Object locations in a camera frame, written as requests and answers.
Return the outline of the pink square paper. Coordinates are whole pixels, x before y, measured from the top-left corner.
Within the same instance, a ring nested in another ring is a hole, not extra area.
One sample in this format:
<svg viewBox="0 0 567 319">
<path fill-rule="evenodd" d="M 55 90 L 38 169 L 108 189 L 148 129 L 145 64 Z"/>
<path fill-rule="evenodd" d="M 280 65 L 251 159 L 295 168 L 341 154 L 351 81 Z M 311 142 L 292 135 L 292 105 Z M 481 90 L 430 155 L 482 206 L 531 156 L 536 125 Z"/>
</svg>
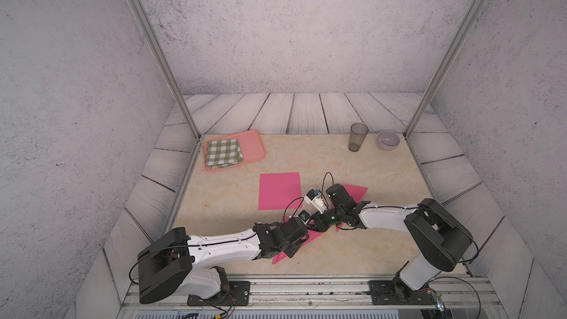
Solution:
<svg viewBox="0 0 567 319">
<path fill-rule="evenodd" d="M 332 215 L 326 216 L 329 224 L 338 230 L 365 229 L 360 220 L 360 212 L 368 202 L 363 201 L 367 188 L 334 184 L 326 189 L 325 194 L 332 204 Z"/>
</svg>

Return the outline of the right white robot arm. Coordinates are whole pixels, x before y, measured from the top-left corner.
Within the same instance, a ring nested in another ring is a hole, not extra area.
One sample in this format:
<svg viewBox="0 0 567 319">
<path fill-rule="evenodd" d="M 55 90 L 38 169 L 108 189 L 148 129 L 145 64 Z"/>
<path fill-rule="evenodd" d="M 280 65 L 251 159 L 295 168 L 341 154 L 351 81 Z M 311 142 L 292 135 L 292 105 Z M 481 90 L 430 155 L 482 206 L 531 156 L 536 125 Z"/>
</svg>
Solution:
<svg viewBox="0 0 567 319">
<path fill-rule="evenodd" d="M 469 230 L 434 199 L 409 206 L 355 202 L 344 186 L 336 184 L 326 190 L 326 196 L 310 190 L 304 202 L 315 208 L 307 218 L 308 229 L 314 232 L 346 224 L 352 230 L 382 228 L 410 234 L 419 255 L 394 277 L 399 289 L 417 292 L 425 288 L 438 274 L 453 271 L 475 244 Z"/>
</svg>

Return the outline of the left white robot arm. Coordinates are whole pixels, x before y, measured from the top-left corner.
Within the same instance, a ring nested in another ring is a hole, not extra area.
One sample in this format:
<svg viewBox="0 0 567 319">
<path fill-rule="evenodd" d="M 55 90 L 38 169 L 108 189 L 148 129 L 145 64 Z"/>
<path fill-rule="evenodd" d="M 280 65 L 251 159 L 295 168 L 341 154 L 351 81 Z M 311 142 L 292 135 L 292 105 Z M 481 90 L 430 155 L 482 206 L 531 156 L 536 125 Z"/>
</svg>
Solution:
<svg viewBox="0 0 567 319">
<path fill-rule="evenodd" d="M 280 253 L 292 258 L 307 240 L 309 231 L 298 217 L 221 236 L 190 236 L 184 227 L 174 228 L 137 256 L 139 302 L 153 304 L 177 290 L 204 300 L 223 297 L 229 282 L 221 264 Z"/>
</svg>

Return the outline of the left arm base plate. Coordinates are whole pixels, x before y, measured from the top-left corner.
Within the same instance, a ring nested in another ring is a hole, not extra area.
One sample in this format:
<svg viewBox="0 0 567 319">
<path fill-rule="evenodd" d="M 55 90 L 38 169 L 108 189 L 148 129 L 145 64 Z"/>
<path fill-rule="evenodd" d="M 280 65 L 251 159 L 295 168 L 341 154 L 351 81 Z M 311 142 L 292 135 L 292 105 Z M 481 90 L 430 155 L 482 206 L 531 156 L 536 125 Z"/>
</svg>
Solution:
<svg viewBox="0 0 567 319">
<path fill-rule="evenodd" d="M 189 307 L 205 307 L 210 304 L 216 307 L 246 307 L 250 302 L 249 281 L 230 281 L 230 289 L 221 289 L 212 298 L 203 300 L 196 295 L 189 295 L 187 305 Z"/>
</svg>

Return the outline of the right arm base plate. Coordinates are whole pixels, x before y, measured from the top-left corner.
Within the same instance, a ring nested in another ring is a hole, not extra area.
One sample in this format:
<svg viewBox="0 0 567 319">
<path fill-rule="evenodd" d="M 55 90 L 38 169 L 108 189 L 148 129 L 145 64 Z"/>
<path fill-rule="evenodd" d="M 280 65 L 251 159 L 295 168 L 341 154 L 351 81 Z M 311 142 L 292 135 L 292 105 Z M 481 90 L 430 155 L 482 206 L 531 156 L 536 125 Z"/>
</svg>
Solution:
<svg viewBox="0 0 567 319">
<path fill-rule="evenodd" d="M 403 282 L 370 281 L 368 294 L 373 305 L 437 305 L 437 298 L 431 289 L 413 290 Z"/>
</svg>

